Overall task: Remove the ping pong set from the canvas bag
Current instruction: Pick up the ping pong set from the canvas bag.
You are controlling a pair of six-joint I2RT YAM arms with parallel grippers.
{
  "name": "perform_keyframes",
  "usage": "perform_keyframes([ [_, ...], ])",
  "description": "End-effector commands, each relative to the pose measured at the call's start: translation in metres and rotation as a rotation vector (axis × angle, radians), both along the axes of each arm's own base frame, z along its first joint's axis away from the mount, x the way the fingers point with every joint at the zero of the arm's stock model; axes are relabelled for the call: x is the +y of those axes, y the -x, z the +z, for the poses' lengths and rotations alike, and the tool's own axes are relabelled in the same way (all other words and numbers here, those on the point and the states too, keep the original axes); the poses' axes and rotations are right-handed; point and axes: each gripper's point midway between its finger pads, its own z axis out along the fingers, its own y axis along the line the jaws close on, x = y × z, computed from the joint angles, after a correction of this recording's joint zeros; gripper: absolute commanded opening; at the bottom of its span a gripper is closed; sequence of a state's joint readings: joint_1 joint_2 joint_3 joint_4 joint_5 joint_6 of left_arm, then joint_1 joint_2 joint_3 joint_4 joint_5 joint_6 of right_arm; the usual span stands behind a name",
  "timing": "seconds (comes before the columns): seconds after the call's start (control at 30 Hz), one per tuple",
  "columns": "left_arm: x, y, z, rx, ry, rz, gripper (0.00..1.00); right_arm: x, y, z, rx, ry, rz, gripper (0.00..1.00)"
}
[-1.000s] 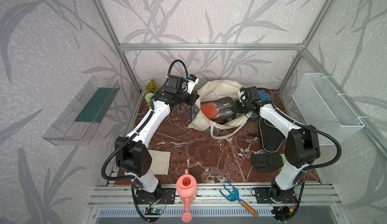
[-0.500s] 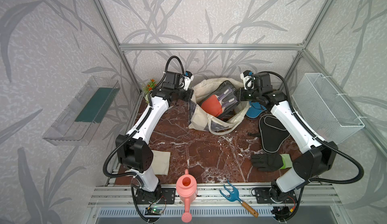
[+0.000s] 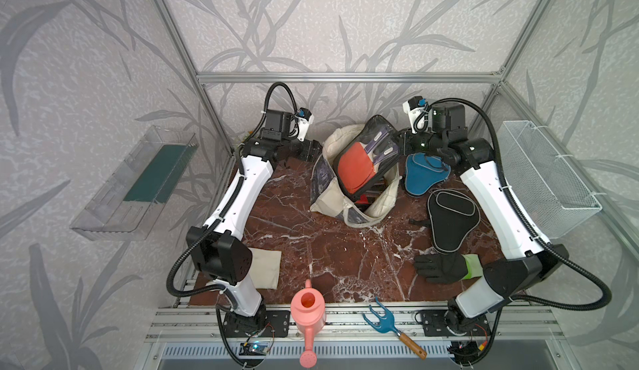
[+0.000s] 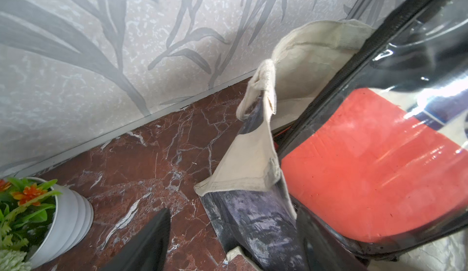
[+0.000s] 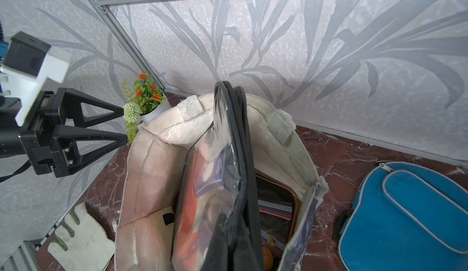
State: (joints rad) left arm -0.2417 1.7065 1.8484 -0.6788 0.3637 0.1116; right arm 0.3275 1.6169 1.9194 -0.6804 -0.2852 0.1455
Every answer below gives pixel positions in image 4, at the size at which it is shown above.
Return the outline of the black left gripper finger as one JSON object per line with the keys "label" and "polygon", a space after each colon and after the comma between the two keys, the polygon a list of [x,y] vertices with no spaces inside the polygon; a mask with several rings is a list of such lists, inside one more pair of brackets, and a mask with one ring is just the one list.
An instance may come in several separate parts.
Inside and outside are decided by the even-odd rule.
{"label": "black left gripper finger", "polygon": [[162,209],[101,269],[103,271],[162,271],[164,269],[171,214]]}

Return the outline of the beige canvas bag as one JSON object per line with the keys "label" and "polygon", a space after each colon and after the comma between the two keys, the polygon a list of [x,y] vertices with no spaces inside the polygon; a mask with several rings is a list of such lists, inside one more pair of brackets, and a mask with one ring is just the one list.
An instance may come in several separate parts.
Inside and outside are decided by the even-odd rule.
{"label": "beige canvas bag", "polygon": [[273,133],[293,123],[374,32],[358,20],[296,28],[247,84],[242,127],[213,175],[195,185],[227,259],[258,271],[303,271],[297,214]]}

